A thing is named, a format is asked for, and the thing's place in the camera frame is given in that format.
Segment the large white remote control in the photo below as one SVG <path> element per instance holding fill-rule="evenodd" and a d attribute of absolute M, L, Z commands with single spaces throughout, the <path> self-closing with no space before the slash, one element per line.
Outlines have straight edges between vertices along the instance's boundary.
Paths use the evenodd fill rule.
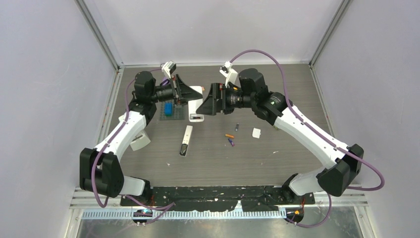
<path fill-rule="evenodd" d="M 204 115 L 197 113 L 197 109 L 202 103 L 203 103 L 202 98 L 197 99 L 197 100 L 192 100 L 192 101 L 188 102 L 188 119 L 189 119 L 189 122 L 203 122 L 204 121 Z M 203 119 L 202 120 L 191 120 L 190 119 L 191 116 L 202 116 Z"/>

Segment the white battery cover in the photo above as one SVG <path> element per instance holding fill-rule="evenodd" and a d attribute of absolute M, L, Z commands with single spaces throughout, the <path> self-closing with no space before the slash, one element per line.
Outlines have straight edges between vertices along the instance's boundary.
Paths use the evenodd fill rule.
<path fill-rule="evenodd" d="M 253 138 L 260 138 L 260 136 L 261 136 L 261 130 L 258 129 L 258 128 L 253 128 L 252 137 Z"/>

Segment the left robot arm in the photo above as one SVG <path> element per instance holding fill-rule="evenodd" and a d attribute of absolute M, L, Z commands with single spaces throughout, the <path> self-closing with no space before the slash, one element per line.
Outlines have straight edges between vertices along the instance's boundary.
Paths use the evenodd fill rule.
<path fill-rule="evenodd" d="M 172 100 L 178 105 L 202 99 L 202 93 L 186 85 L 178 74 L 166 85 L 157 85 L 150 71 L 136 74 L 133 98 L 127 101 L 126 112 L 116 128 L 93 149 L 80 153 L 80 187 L 103 196 L 115 198 L 132 195 L 140 205 L 147 205 L 152 192 L 146 188 L 147 180 L 125 176 L 120 160 L 131 142 L 150 123 L 157 111 L 157 102 Z"/>

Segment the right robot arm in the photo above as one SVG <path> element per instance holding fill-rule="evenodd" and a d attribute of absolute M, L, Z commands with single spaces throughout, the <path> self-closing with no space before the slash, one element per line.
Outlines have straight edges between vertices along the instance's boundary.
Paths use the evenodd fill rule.
<path fill-rule="evenodd" d="M 211 84 L 197 113 L 227 115 L 235 108 L 250 108 L 258 118 L 288 133 L 312 152 L 322 167 L 290 176 L 282 191 L 288 203 L 296 203 L 303 195 L 318 191 L 341 196 L 360 172 L 361 163 L 354 156 L 362 157 L 363 149 L 357 144 L 348 146 L 332 138 L 307 119 L 283 94 L 269 91 L 263 74 L 257 69 L 241 71 L 239 82 L 240 86 L 232 82 Z"/>

